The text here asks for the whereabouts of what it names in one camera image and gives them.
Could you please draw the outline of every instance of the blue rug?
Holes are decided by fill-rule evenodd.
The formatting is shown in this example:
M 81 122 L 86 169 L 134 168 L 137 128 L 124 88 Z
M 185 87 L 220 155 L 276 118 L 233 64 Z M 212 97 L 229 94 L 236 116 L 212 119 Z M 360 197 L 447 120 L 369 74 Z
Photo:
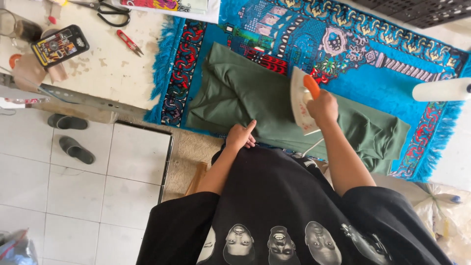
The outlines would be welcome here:
M 159 103 L 145 120 L 183 129 L 214 41 L 290 76 L 293 66 L 340 96 L 411 125 L 390 175 L 426 181 L 453 132 L 462 102 L 417 102 L 422 82 L 471 76 L 470 54 L 330 0 L 223 1 L 219 24 L 173 18 L 154 65 Z

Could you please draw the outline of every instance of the black scissors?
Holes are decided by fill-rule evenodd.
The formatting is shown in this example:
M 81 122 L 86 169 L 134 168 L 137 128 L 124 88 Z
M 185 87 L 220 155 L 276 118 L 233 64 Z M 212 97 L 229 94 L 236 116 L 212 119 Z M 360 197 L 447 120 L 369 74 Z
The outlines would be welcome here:
M 117 8 L 117 7 L 114 7 L 110 4 L 104 3 L 103 1 L 105 1 L 105 0 L 98 0 L 98 2 L 93 2 L 93 3 L 78 2 L 78 1 L 69 1 L 69 2 L 71 2 L 73 4 L 76 4 L 76 5 L 79 5 L 79 6 L 83 6 L 83 7 L 86 7 L 86 8 L 91 8 L 93 10 L 98 11 L 97 15 L 110 26 L 124 27 L 127 24 L 129 24 L 129 22 L 131 21 L 131 16 L 129 15 L 129 12 L 131 12 L 131 9 Z M 107 7 L 109 9 L 112 9 L 113 11 L 103 11 L 103 10 L 101 10 L 102 6 Z M 103 17 L 102 14 L 103 15 L 123 15 L 123 16 L 126 17 L 126 21 L 122 24 L 111 23 L 105 17 Z

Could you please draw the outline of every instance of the black t-shirt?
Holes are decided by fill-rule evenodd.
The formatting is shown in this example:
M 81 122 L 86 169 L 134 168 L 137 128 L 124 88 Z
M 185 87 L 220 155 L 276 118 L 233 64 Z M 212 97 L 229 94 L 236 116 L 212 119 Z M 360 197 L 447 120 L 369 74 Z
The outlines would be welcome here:
M 357 187 L 342 197 L 315 163 L 242 149 L 222 195 L 155 206 L 137 265 L 453 264 L 399 193 Z

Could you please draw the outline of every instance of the clothes iron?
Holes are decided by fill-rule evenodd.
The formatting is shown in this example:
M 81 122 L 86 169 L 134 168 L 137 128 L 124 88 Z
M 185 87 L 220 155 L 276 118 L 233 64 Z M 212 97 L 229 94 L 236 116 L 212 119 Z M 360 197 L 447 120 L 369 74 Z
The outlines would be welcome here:
M 302 129 L 303 135 L 320 131 L 314 119 L 309 115 L 306 104 L 319 97 L 320 88 L 312 76 L 294 66 L 291 76 L 291 107 L 294 120 Z

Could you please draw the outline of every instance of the shoe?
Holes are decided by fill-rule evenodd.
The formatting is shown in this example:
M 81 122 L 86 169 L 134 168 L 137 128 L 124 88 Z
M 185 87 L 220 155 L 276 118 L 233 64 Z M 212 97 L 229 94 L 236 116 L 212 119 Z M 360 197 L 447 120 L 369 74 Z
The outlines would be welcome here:
M 69 136 L 62 136 L 59 139 L 59 145 L 66 154 L 79 159 L 87 165 L 95 162 L 95 156 Z
M 65 116 L 62 114 L 53 114 L 48 119 L 48 124 L 52 128 L 57 129 L 75 129 L 75 130 L 85 130 L 88 128 L 88 122 L 84 119 Z

